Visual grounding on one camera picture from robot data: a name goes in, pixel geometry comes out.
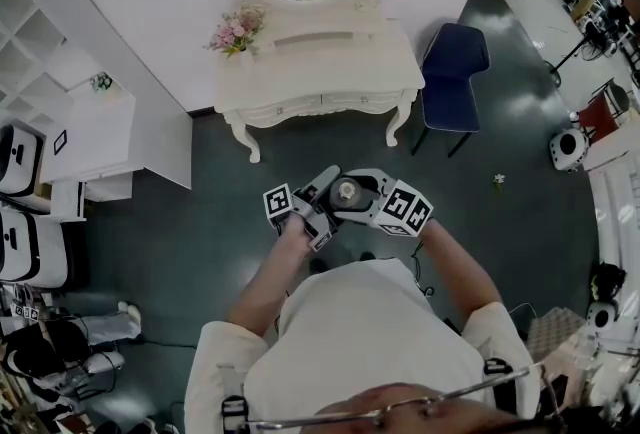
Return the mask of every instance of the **vanity table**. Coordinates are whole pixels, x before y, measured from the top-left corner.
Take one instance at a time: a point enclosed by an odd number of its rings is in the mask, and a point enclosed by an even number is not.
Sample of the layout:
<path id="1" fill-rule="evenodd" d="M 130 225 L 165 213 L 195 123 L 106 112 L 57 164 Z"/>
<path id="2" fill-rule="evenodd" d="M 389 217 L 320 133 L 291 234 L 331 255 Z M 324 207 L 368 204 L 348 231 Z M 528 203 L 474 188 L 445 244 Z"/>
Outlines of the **vanity table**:
<path id="1" fill-rule="evenodd" d="M 237 0 L 258 5 L 265 28 L 251 55 L 217 55 L 216 111 L 260 161 L 247 126 L 268 128 L 294 116 L 345 110 L 397 112 L 388 146 L 408 119 L 424 79 L 399 22 L 385 19 L 379 0 Z"/>

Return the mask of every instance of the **small flower on floor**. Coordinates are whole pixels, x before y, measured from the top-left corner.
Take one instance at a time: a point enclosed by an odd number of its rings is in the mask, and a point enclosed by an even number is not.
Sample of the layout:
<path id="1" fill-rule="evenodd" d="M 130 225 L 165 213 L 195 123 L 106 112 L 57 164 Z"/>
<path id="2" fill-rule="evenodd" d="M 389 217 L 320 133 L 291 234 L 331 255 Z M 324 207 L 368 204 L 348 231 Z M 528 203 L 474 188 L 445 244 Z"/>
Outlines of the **small flower on floor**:
<path id="1" fill-rule="evenodd" d="M 493 177 L 493 184 L 496 186 L 496 189 L 502 191 L 502 184 L 507 177 L 503 174 L 497 174 Z"/>

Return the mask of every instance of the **dark green floor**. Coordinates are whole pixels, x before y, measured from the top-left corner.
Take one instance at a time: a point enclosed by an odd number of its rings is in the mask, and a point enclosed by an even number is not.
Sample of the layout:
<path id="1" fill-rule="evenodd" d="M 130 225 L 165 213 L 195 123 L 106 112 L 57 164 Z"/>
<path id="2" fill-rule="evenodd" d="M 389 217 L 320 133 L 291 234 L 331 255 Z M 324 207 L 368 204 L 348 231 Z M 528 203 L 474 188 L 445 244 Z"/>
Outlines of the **dark green floor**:
<path id="1" fill-rule="evenodd" d="M 325 167 L 378 167 L 421 190 L 436 216 L 495 279 L 508 307 L 530 302 L 544 313 L 566 306 L 582 313 L 587 276 L 597 256 L 597 229 L 587 175 L 556 172 L 547 142 L 568 125 L 544 63 L 503 0 L 470 0 L 462 22 L 484 31 L 491 69 L 474 79 L 482 129 L 452 159 L 457 136 L 432 131 L 416 157 L 421 108 L 388 148 L 392 113 L 349 112 L 292 119 L 252 130 L 263 161 L 221 116 L 197 119 L 193 131 L 193 190 L 151 173 L 137 173 L 133 199 L 97 205 L 87 238 L 90 285 L 67 297 L 75 312 L 103 313 L 117 300 L 136 303 L 146 338 L 195 344 L 200 328 L 224 318 L 274 241 L 262 193 L 283 182 L 301 186 Z M 503 191 L 492 185 L 506 175 Z M 331 258 L 346 263 L 364 250 L 410 264 L 414 243 L 345 226 Z M 426 258 L 423 285 L 436 288 L 437 312 L 456 319 Z M 515 315 L 526 328 L 530 314 Z M 183 399 L 193 351 L 123 345 L 127 363 L 116 389 L 91 409 L 129 427 Z M 181 424 L 181 407 L 173 408 Z"/>

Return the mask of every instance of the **blue chair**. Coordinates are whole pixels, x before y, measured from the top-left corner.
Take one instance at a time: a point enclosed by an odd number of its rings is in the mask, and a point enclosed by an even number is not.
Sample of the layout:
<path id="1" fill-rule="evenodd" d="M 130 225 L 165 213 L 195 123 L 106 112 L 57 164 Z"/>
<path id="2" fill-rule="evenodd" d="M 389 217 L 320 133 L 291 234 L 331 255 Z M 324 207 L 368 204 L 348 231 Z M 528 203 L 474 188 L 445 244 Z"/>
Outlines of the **blue chair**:
<path id="1" fill-rule="evenodd" d="M 489 50 L 481 30 L 445 23 L 433 38 L 422 63 L 425 86 L 422 114 L 425 129 L 411 150 L 415 155 L 432 128 L 464 132 L 449 158 L 480 130 L 471 77 L 489 69 Z"/>

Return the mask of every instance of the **shirt sleeve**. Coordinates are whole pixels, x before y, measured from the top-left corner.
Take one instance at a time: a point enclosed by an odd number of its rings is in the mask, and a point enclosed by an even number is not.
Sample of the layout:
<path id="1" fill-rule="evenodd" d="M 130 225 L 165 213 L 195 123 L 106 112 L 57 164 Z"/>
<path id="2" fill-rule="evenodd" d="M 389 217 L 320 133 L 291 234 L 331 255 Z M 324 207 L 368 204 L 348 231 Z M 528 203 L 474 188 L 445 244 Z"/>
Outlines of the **shirt sleeve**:
<path id="1" fill-rule="evenodd" d="M 474 311 L 464 327 L 462 337 L 485 359 L 500 358 L 514 370 L 532 365 L 529 351 L 518 335 L 509 312 L 494 302 Z M 540 399 L 540 376 L 532 372 L 516 381 L 518 415 L 533 418 Z"/>
<path id="2" fill-rule="evenodd" d="M 244 378 L 267 349 L 262 338 L 235 324 L 211 322 L 202 328 L 185 398 L 186 434 L 222 434 L 226 396 L 218 365 L 233 366 Z"/>

